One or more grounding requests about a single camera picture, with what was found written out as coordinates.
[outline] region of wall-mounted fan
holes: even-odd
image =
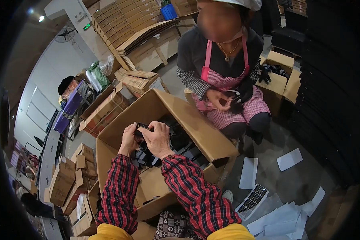
[[[66,43],[71,41],[75,36],[75,31],[79,33],[76,29],[72,28],[63,28],[60,32],[55,36],[55,41],[58,43]]]

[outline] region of face mask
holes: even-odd
[[[224,43],[230,43],[230,42],[232,42],[233,40],[235,40],[235,39],[237,39],[237,38],[239,38],[239,37],[241,37],[241,36],[247,37],[247,29],[245,28],[245,26],[243,26],[243,27],[241,28],[241,30],[240,30],[231,40],[225,41]]]

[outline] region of green exit sign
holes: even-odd
[[[85,25],[85,27],[83,27],[84,31],[86,31],[90,26],[92,26],[92,22],[88,23],[87,25]]]

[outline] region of purple cloth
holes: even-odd
[[[53,130],[63,134],[67,126],[69,125],[69,120],[62,115],[62,111],[59,113],[58,119],[53,126]]]
[[[77,87],[75,88],[75,90],[73,90],[73,92],[69,95],[69,99],[67,104],[64,107],[64,112],[67,113],[68,115],[72,116],[76,109],[79,107],[82,97],[77,93],[77,89],[79,89],[79,87],[81,86],[81,84],[84,81],[81,81]]]

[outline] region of checkered sleeve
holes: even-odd
[[[250,79],[252,79],[253,84],[255,84],[257,82],[257,80],[259,79],[260,61],[261,61],[261,58],[259,58],[256,65],[253,67],[253,69],[251,70],[251,72],[250,72],[250,74],[248,76]]]
[[[103,190],[102,210],[97,216],[97,225],[108,223],[132,234],[137,229],[137,208],[133,202],[139,180],[139,171],[130,158],[117,154],[108,171]]]
[[[163,159],[162,175],[188,211],[190,224],[203,239],[232,223],[241,223],[230,201],[216,184],[204,180],[203,171],[189,158],[170,155]]]
[[[213,88],[213,86],[206,81],[202,80],[195,71],[184,71],[177,68],[177,77],[181,79],[181,83],[193,93],[197,95],[199,100],[205,100],[206,90]]]

